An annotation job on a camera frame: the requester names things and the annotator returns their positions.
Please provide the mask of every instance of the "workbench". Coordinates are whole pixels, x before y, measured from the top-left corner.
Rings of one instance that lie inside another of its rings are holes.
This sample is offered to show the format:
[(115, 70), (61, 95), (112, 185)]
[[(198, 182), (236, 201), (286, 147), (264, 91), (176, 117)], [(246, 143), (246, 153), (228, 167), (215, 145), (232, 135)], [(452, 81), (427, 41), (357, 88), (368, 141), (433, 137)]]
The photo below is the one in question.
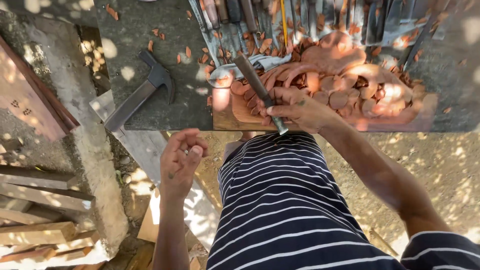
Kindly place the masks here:
[[(175, 101), (168, 105), (167, 92), (160, 89), (126, 122), (127, 130), (179, 130), (197, 127), (213, 130), (211, 107), (207, 97), (211, 86), (204, 76), (205, 64), (197, 59), (203, 56), (206, 47), (199, 24), (187, 10), (192, 10), (188, 1), (159, 0), (140, 2), (117, 0), (110, 6), (119, 14), (115, 21), (105, 11), (107, 0), (95, 0), (98, 28), (102, 36), (107, 60), (108, 74), (115, 103), (123, 102), (147, 78), (150, 68), (137, 54), (154, 41), (153, 54), (171, 73), (175, 82)], [(476, 52), (479, 39), (468, 35), (466, 26), (473, 16), (480, 13), (475, 5), (467, 13), (459, 12), (443, 41), (427, 39), (422, 47), (422, 57), (411, 65), (411, 78), (423, 79), (427, 92), (440, 94), (432, 131), (476, 131), (480, 123), (480, 55)], [(159, 28), (165, 40), (153, 35)], [(192, 56), (187, 58), (185, 48)], [(406, 57), (408, 50), (397, 51), (384, 48), (382, 53), (397, 58)], [(177, 64), (177, 55), (181, 63)], [(458, 63), (468, 59), (467, 65)], [(444, 109), (451, 107), (449, 113)]]

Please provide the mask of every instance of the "person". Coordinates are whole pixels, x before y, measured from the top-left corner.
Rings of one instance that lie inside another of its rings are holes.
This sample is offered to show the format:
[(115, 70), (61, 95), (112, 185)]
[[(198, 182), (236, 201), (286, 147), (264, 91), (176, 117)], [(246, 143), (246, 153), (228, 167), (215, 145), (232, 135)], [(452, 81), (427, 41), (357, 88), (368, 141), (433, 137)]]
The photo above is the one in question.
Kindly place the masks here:
[[(406, 169), (300, 90), (275, 87), (269, 94), (277, 105), (265, 108), (267, 114), (305, 132), (256, 136), (226, 158), (218, 171), (223, 209), (207, 269), (480, 269), (479, 247), (451, 231)], [(270, 122), (266, 117), (263, 124)], [(175, 133), (161, 156), (154, 269), (189, 267), (183, 203), (208, 155), (198, 134)], [(410, 242), (400, 261), (369, 243), (310, 134), (325, 138), (403, 220)]]

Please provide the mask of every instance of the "hand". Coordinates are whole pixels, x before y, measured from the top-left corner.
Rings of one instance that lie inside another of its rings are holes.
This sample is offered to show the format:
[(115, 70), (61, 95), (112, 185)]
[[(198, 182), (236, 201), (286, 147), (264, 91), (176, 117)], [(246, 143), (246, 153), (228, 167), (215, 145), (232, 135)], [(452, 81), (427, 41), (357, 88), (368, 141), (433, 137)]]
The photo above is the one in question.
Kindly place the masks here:
[(199, 133), (197, 128), (184, 129), (168, 140), (160, 157), (160, 201), (183, 205), (192, 187), (195, 170), (202, 157), (208, 156), (207, 141), (197, 137)]
[[(271, 116), (285, 117), (303, 131), (318, 133), (325, 125), (341, 119), (333, 110), (307, 96), (297, 88), (274, 87), (269, 92), (275, 106), (266, 109), (262, 125), (270, 125)], [(264, 110), (263, 101), (259, 101)]]

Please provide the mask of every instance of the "left hand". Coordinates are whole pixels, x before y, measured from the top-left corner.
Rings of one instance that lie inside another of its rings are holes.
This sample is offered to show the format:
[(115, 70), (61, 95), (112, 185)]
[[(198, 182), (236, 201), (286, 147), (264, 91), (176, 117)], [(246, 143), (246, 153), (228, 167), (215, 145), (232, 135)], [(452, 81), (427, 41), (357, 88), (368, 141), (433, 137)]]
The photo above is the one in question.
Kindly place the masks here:
[(198, 137), (199, 134), (197, 128), (189, 128), (174, 133), (168, 140), (160, 157), (160, 201), (183, 205), (195, 170), (202, 157), (208, 156), (207, 141)]

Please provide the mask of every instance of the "forearm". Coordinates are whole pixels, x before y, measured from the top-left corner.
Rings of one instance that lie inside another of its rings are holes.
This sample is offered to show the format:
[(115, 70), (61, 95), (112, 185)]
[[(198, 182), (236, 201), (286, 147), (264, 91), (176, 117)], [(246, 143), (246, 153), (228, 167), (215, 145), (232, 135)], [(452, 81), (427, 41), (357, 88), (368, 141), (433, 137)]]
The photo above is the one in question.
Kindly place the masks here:
[(160, 223), (154, 253), (154, 270), (189, 268), (184, 224), (182, 202), (168, 205), (160, 202)]
[(320, 130), (319, 134), (352, 166), (362, 182), (404, 221), (416, 216), (429, 216), (444, 224), (417, 179), (400, 164), (371, 146), (349, 124), (340, 119), (334, 120)]

